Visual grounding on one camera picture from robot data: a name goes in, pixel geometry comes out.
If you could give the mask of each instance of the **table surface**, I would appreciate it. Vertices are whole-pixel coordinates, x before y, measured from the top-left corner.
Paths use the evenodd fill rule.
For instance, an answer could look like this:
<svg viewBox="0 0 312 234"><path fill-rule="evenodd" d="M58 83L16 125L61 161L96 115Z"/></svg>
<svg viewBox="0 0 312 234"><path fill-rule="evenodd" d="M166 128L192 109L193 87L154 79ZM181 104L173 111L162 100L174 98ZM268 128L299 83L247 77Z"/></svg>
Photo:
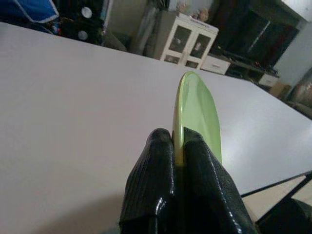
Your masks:
<svg viewBox="0 0 312 234"><path fill-rule="evenodd" d="M187 70L0 23L0 233L114 226L147 136L172 129ZM241 194L312 169L309 119L252 83L197 72Z"/></svg>

